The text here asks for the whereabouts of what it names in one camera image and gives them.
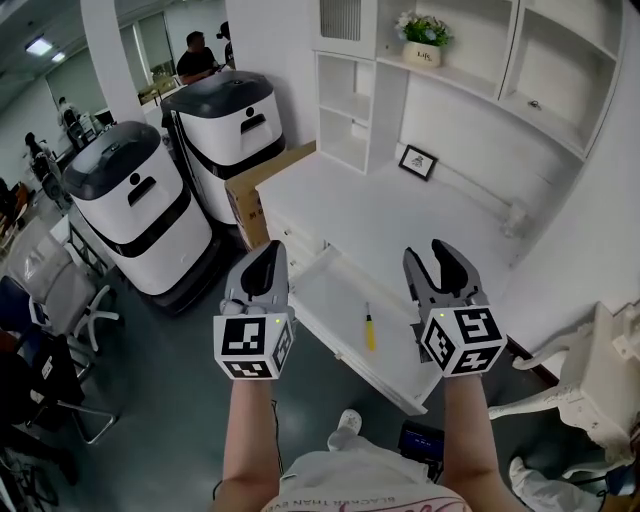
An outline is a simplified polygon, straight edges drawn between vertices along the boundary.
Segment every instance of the person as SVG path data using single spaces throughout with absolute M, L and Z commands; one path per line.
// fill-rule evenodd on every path
M 15 194 L 11 193 L 7 186 L 7 182 L 4 181 L 3 178 L 0 178 L 0 213 L 4 216 L 3 219 L 7 219 L 4 222 L 7 226 L 11 226 L 17 216 L 17 204 L 18 198 Z
M 68 102 L 64 96 L 58 100 L 58 105 L 58 125 L 62 126 L 67 132 L 67 137 L 69 137 L 76 153 L 80 153 L 81 148 L 78 138 L 82 137 L 83 131 L 82 128 L 78 129 L 77 125 L 74 126 L 80 119 L 80 111 L 73 103 Z
M 631 430 L 631 452 L 633 465 L 617 470 L 618 476 L 630 473 L 635 480 L 635 489 L 640 483 L 640 413 Z M 529 469 L 521 457 L 516 457 L 509 466 L 511 488 L 527 507 L 534 512 L 632 512 L 640 510 L 640 494 L 614 496 L 594 495 L 570 482 L 547 480 L 539 471 Z
M 178 61 L 178 76 L 184 85 L 191 85 L 213 75 L 220 66 L 213 52 L 205 46 L 202 32 L 191 32 L 187 36 L 187 51 Z
M 236 69 L 236 62 L 233 60 L 233 46 L 231 46 L 231 33 L 229 32 L 229 22 L 225 21 L 220 25 L 220 32 L 216 34 L 218 39 L 226 39 L 229 41 L 224 47 L 224 62 L 231 69 Z
M 42 182 L 48 173 L 53 173 L 56 179 L 62 183 L 60 168 L 56 163 L 53 152 L 49 149 L 49 146 L 47 146 L 46 141 L 42 140 L 40 143 L 37 143 L 36 136 L 32 132 L 29 132 L 25 135 L 24 142 L 27 145 L 25 156 L 29 157 L 29 166 L 38 181 Z
M 480 376 L 446 380 L 442 486 L 427 479 L 425 465 L 359 436 L 361 425 L 357 412 L 345 411 L 329 452 L 300 457 L 279 479 L 270 383 L 234 381 L 212 510 L 525 512 L 500 478 Z

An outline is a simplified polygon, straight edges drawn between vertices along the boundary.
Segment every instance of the cabinet door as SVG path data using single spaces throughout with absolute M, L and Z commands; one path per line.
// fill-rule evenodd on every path
M 313 47 L 373 60 L 377 17 L 377 0 L 313 0 Z

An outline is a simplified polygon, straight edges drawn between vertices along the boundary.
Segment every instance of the man in dark shirt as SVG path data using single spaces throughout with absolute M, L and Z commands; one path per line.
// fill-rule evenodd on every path
M 211 76 L 220 68 L 211 50 L 204 45 L 202 32 L 191 32 L 187 36 L 187 47 L 178 61 L 178 76 L 184 85 Z

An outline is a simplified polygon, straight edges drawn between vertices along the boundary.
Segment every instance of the white robot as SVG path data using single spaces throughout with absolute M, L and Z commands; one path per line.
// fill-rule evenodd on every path
M 69 164 L 63 179 L 111 259 L 165 311 L 180 312 L 229 264 L 231 251 L 152 126 L 117 124 Z

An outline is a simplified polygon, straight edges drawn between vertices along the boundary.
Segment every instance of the gray floor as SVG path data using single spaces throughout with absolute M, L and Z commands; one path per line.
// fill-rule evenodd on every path
M 47 466 L 61 495 L 60 508 L 205 511 L 221 476 L 229 407 L 230 381 L 217 367 L 212 349 L 212 316 L 224 283 L 172 319 L 143 302 L 113 273 L 107 281 L 118 291 L 110 307 L 124 315 L 126 324 L 99 327 L 102 353 L 84 384 L 85 404 L 118 411 L 121 419 L 96 446 L 83 445 L 71 422 L 56 434 L 42 435 L 70 448 L 80 469 L 79 483 L 70 488 L 55 467 Z M 490 403 L 544 389 L 537 376 L 516 372 L 510 363 L 511 356 L 503 354 L 485 376 Z M 305 452 L 324 449 L 347 407 L 361 412 L 363 435 L 390 449 L 406 419 L 301 325 L 275 384 L 275 397 L 285 466 Z M 429 413 L 417 421 L 442 428 L 442 386 L 428 407 Z M 503 471 L 514 454 L 522 454 L 529 464 L 556 477 L 570 462 L 563 456 L 589 446 L 586 436 L 562 425 L 555 411 L 500 419 L 494 432 Z

